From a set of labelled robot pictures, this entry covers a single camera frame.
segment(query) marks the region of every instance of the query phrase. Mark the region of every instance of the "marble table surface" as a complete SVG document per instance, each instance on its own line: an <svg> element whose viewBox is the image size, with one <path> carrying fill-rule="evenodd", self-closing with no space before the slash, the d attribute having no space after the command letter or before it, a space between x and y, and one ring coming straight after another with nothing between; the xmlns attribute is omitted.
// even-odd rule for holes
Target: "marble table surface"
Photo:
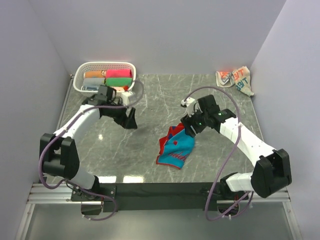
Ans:
<svg viewBox="0 0 320 240"><path fill-rule="evenodd" d="M102 183L172 183L212 182L230 152L233 143L206 128L195 137L195 147L181 170L156 165L159 139L170 126L180 123L186 109L181 100L192 90L202 86L216 86L213 74L141 74L145 95L135 106L138 129L123 129L111 118L102 117L86 132L77 144L80 165L99 176ZM234 86L225 88L237 102L242 123L262 138L251 98ZM202 89L192 95L197 99L213 94L220 109L235 112L230 99L213 89ZM60 127L79 109L86 97L71 87L62 110ZM222 172L222 177L233 172L251 172L253 166L246 156L236 150ZM49 178L56 183L56 178Z"/></svg>

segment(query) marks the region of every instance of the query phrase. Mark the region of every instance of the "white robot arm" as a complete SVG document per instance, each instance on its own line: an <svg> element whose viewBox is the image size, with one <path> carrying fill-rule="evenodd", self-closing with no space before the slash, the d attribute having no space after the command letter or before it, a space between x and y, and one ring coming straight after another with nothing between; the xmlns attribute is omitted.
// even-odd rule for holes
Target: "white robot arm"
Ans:
<svg viewBox="0 0 320 240"><path fill-rule="evenodd" d="M210 127L235 143L240 125L241 138L237 147L251 161L254 171L225 177L230 191L255 191L266 198L292 182L288 153L263 142L241 122L238 123L238 118L229 109L220 110L213 95L198 100L189 97L181 101L181 106L187 108L187 115L181 122L186 134L192 137Z"/></svg>
<svg viewBox="0 0 320 240"><path fill-rule="evenodd" d="M74 122L80 113L80 117L74 122L72 127L64 133L60 139L47 152L43 159L42 171L52 176L58 176L70 180L72 183L83 189L93 192L99 191L98 177L90 174L80 167L80 160L76 145L83 138L91 125L102 116L113 118L113 120L125 129L136 129L134 107L131 108L129 116L126 115L126 108L94 108L93 106L127 106L135 99L132 91L117 92L108 86L100 86L98 93L88 97L80 106L78 112L59 130L53 134L45 133L40 140L40 153L45 146L67 129L71 122Z"/></svg>

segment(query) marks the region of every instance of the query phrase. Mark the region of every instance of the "towel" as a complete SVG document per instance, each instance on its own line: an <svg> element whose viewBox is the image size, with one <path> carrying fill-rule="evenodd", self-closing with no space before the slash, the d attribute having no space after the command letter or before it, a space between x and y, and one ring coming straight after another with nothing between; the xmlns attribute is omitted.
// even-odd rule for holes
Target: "towel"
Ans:
<svg viewBox="0 0 320 240"><path fill-rule="evenodd" d="M235 79L232 71L216 71L216 85L222 88L229 88L235 84Z"/></svg>
<svg viewBox="0 0 320 240"><path fill-rule="evenodd" d="M108 69L106 78L132 78L131 69Z"/></svg>
<svg viewBox="0 0 320 240"><path fill-rule="evenodd" d="M253 96L254 93L251 91L250 85L250 71L246 66L240 67L239 69L232 72L235 82L235 88L249 97Z"/></svg>
<svg viewBox="0 0 320 240"><path fill-rule="evenodd" d="M104 77L86 77L83 79L82 85L105 85L105 81Z"/></svg>
<svg viewBox="0 0 320 240"><path fill-rule="evenodd" d="M109 77L105 80L105 85L110 87L131 86L132 78L130 77Z"/></svg>
<svg viewBox="0 0 320 240"><path fill-rule="evenodd" d="M159 139L159 145L160 152L155 163L180 170L195 146L195 139L186 135L185 128L180 123L169 128L168 134Z"/></svg>
<svg viewBox="0 0 320 240"><path fill-rule="evenodd" d="M105 77L106 77L106 71L105 70L86 71L83 74L83 78L105 78Z"/></svg>

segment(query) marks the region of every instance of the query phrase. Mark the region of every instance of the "plastic basket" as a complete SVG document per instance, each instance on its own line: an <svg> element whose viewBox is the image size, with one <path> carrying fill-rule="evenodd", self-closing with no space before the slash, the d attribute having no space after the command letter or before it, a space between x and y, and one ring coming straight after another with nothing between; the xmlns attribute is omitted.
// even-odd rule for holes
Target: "plastic basket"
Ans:
<svg viewBox="0 0 320 240"><path fill-rule="evenodd" d="M112 62L112 61L90 61L82 64L75 72L73 79L73 87L78 92L86 97L90 97L98 91L81 90L84 83L84 73L89 71L99 71L108 69L131 69L132 84L128 90L131 90L135 85L136 80L136 67L129 62Z"/></svg>

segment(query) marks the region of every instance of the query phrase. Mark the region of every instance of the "green cloth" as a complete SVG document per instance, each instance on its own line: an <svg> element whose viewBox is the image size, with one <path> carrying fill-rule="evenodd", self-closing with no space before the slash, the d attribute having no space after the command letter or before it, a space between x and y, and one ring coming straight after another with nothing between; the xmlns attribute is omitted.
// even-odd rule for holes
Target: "green cloth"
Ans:
<svg viewBox="0 0 320 240"><path fill-rule="evenodd" d="M108 77L105 80L105 85L109 87L130 87L132 83L132 78L130 77Z"/></svg>

